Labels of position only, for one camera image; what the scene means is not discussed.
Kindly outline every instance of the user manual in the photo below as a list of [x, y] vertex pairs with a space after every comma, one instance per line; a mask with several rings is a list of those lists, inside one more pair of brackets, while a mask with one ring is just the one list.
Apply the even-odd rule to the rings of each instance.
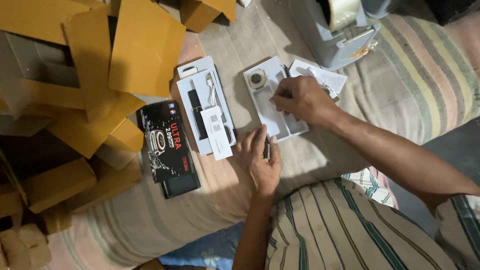
[[316, 74], [325, 81], [325, 84], [331, 87], [331, 89], [338, 95], [342, 91], [343, 85], [347, 81], [347, 76], [342, 74], [337, 74], [334, 72], [326, 71], [314, 65], [310, 65], [298, 59], [290, 67], [290, 76], [297, 77], [300, 75], [309, 76], [308, 68], [315, 70]]

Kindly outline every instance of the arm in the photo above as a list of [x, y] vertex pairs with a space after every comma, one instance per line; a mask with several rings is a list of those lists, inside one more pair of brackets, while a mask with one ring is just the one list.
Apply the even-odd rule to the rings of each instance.
[[438, 156], [342, 111], [313, 77], [284, 79], [272, 102], [277, 110], [344, 139], [372, 166], [425, 202], [430, 211], [454, 194], [480, 196], [473, 181]]
[[236, 145], [237, 155], [253, 180], [254, 192], [247, 220], [233, 260], [233, 270], [265, 268], [269, 219], [274, 192], [280, 181], [280, 149], [276, 137], [270, 139], [270, 160], [264, 159], [266, 125], [253, 130]]

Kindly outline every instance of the blue cloth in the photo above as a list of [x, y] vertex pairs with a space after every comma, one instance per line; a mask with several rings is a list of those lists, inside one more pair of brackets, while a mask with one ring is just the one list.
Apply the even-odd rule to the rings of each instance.
[[158, 257], [163, 265], [231, 270], [245, 222], [211, 233]]

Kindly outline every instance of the black watch strap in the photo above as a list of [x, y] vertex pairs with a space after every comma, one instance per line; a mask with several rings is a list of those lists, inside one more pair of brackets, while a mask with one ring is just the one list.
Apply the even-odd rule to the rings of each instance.
[[198, 99], [197, 90], [194, 89], [188, 91], [188, 98], [190, 99], [190, 104], [192, 105], [192, 112], [193, 116], [195, 117], [195, 122], [197, 123], [200, 140], [207, 139], [207, 130], [205, 129], [204, 120], [202, 118], [202, 114], [200, 113], [203, 109], [202, 105], [200, 104], [200, 100]]

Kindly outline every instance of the instruction card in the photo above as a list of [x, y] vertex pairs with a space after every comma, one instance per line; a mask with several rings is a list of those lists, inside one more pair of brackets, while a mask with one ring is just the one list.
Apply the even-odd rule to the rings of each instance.
[[326, 71], [314, 65], [307, 64], [303, 61], [295, 59], [290, 68], [290, 76], [297, 77], [300, 75], [308, 76], [307, 69], [312, 68], [318, 76], [338, 95], [342, 91], [343, 85], [347, 81], [347, 76]]
[[208, 140], [213, 150], [215, 160], [231, 157], [232, 149], [228, 142], [227, 133], [222, 123], [222, 111], [220, 106], [215, 106], [200, 112], [207, 130]]

